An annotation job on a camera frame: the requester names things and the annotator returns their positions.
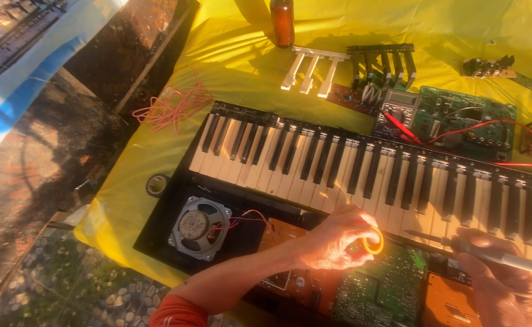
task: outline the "orange solder spool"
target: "orange solder spool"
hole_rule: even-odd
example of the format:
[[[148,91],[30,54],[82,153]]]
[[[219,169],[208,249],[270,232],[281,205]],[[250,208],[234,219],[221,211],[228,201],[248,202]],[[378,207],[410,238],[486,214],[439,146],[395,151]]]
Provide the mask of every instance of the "orange solder spool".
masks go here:
[[[377,234],[379,234],[379,243],[373,243],[370,241],[368,242],[366,237],[361,239],[361,243],[363,243],[363,246],[365,247],[365,250],[367,250],[367,252],[375,255],[379,254],[383,250],[383,234],[381,234],[379,228],[375,226],[371,226],[371,228],[373,228],[377,232]]]

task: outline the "yellow tablecloth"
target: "yellow tablecloth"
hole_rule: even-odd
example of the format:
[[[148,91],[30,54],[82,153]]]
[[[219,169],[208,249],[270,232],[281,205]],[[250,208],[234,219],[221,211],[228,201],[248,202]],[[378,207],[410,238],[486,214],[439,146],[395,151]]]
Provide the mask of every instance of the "yellow tablecloth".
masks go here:
[[[373,120],[317,97],[330,66],[319,61],[314,88],[298,92],[280,85],[295,54],[267,38],[270,13],[264,0],[202,0],[189,38],[168,85],[187,90],[195,82],[191,65],[216,100],[369,133]],[[520,108],[518,120],[532,121],[532,91],[507,79],[459,77],[463,59],[515,55],[515,69],[532,78],[532,1],[295,0],[296,45],[345,52],[348,45],[410,42],[417,79],[412,91],[430,85],[493,98]],[[351,62],[339,63],[334,82],[351,85]],[[145,193],[155,173],[172,175],[211,106],[181,123],[181,133],[166,127],[151,132],[140,126],[75,229],[82,242],[98,247],[117,262],[168,285],[185,275],[132,249],[157,199]],[[514,160],[526,160],[514,155]]]

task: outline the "glass bottle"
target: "glass bottle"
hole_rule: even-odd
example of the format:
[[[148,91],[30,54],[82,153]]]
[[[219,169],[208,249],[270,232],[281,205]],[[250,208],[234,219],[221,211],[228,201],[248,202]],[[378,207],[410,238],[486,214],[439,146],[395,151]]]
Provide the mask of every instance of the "glass bottle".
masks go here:
[[[294,3],[292,0],[272,0],[270,14],[274,27],[274,44],[288,48],[294,43]]]

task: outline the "hand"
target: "hand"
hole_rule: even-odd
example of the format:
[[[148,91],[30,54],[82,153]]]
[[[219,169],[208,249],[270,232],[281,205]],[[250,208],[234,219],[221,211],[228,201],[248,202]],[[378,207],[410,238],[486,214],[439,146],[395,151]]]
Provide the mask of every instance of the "hand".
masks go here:
[[[475,246],[523,256],[512,242],[478,229],[458,228],[457,233]],[[481,261],[467,253],[457,253],[456,258],[472,277],[474,300],[483,327],[532,326],[532,272]]]
[[[379,242],[375,218],[354,204],[335,210],[306,236],[296,240],[299,269],[347,269],[361,266],[373,255],[367,252],[349,254],[345,248],[356,239],[369,237]]]

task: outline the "black wire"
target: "black wire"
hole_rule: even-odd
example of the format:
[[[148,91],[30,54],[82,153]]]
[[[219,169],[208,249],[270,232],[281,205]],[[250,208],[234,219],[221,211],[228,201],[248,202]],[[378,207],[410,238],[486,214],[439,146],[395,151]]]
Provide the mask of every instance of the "black wire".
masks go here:
[[[502,132],[502,135],[504,136],[504,142],[506,143],[506,141],[508,141],[508,135],[506,134],[506,130],[508,130],[508,128],[506,127],[506,124],[502,121],[502,118],[500,118],[498,115],[496,115],[496,113],[491,110],[491,109],[487,109],[487,108],[482,108],[482,107],[466,107],[466,108],[461,108],[461,109],[458,109],[458,110],[455,110],[455,111],[452,111],[451,113],[447,114],[444,116],[444,118],[440,121],[440,125],[438,125],[437,127],[437,132],[436,132],[436,135],[431,139],[433,140],[434,138],[438,137],[438,135],[440,135],[440,130],[442,129],[442,125],[444,124],[444,121],[446,121],[446,119],[449,119],[450,117],[452,117],[453,115],[456,115],[459,111],[462,111],[462,110],[466,110],[466,109],[482,109],[482,110],[485,110],[487,111],[488,113],[492,114],[494,116],[494,118],[496,118],[497,120],[500,121],[502,127],[504,128],[501,132]]]

